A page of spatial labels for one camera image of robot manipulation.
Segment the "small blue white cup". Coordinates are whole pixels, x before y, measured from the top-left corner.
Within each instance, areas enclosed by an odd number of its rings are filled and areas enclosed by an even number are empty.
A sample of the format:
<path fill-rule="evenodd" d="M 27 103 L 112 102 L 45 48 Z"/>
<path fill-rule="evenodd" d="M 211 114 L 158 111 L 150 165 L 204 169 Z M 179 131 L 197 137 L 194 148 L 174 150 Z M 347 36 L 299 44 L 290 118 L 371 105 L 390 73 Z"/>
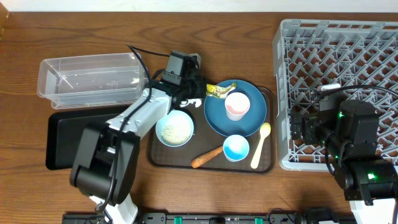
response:
<path fill-rule="evenodd" d="M 223 143 L 223 153 L 227 160 L 238 162 L 249 154 L 248 140 L 240 135 L 228 136 Z"/>

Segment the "pink white paper cup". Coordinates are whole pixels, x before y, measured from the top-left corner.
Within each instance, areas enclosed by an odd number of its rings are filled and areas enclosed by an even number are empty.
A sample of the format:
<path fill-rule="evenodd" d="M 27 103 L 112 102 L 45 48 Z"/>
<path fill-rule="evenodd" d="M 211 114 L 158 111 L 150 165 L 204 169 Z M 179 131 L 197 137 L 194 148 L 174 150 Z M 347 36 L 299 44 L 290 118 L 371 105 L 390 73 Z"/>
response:
<path fill-rule="evenodd" d="M 240 92 L 230 93 L 225 101 L 226 115 L 232 121 L 239 121 L 250 109 L 249 98 Z"/>

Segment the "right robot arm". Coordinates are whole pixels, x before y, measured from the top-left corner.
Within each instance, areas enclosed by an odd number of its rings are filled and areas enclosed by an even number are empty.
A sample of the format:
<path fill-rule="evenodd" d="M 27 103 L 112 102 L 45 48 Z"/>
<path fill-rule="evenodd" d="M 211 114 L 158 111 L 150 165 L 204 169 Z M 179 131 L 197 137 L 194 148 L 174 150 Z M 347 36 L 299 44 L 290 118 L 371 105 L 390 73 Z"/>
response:
<path fill-rule="evenodd" d="M 292 139 L 325 148 L 329 173 L 343 189 L 357 223 L 397 223 L 397 171 L 376 154 L 379 116 L 361 100 L 291 114 Z"/>

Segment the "yellow green snack wrapper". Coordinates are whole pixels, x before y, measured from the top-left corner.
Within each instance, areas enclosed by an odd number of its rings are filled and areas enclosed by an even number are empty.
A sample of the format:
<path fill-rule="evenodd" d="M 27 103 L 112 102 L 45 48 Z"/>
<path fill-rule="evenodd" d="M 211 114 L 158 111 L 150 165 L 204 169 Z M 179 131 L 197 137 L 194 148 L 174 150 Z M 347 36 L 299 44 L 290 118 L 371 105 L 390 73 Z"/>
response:
<path fill-rule="evenodd" d="M 236 88 L 236 82 L 233 82 L 228 86 L 207 84 L 206 95 L 224 100 L 228 96 L 229 92 L 233 91 L 235 88 Z"/>

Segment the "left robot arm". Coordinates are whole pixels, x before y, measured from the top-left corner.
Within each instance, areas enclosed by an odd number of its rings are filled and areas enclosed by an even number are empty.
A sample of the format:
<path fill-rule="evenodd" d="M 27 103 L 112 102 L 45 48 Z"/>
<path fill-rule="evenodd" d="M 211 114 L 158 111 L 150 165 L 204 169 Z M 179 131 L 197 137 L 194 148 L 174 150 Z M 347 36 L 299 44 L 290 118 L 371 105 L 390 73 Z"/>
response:
<path fill-rule="evenodd" d="M 71 185 L 95 201 L 96 212 L 105 213 L 111 223 L 134 223 L 138 208 L 130 190 L 141 139 L 172 109 L 205 96 L 203 76 L 183 78 L 179 85 L 150 80 L 142 95 L 120 115 L 86 125 L 72 166 Z"/>

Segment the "dark blue plate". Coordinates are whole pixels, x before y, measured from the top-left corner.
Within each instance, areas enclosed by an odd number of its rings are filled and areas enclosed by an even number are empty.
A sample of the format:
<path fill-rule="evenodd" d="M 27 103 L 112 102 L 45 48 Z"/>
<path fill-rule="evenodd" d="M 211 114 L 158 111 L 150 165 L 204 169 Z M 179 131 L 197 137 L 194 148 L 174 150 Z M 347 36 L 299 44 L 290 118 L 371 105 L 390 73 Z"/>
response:
<path fill-rule="evenodd" d="M 219 134 L 230 136 L 238 134 L 244 137 L 254 134 L 265 122 L 267 116 L 266 100 L 259 89 L 244 80 L 225 80 L 217 86 L 226 87 L 236 83 L 232 91 L 244 93 L 251 103 L 248 112 L 239 120 L 233 121 L 227 117 L 224 100 L 207 96 L 204 102 L 204 114 L 208 124 Z"/>

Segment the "white tissue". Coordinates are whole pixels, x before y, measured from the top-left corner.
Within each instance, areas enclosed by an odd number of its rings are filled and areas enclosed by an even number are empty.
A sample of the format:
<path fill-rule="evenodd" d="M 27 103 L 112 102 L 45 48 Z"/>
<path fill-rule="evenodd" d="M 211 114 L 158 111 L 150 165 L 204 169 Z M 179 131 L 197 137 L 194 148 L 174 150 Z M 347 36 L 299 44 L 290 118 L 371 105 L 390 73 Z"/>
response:
<path fill-rule="evenodd" d="M 181 107 L 181 108 L 184 108 L 184 107 L 186 107 L 186 106 L 188 106 L 188 105 L 193 105 L 194 107 L 198 108 L 198 107 L 201 106 L 201 104 L 202 104 L 202 99 L 200 99 L 200 98 L 194 98 L 194 99 L 187 99 L 187 100 L 185 100 L 185 101 L 182 101 L 182 102 L 180 103 L 180 107 Z"/>

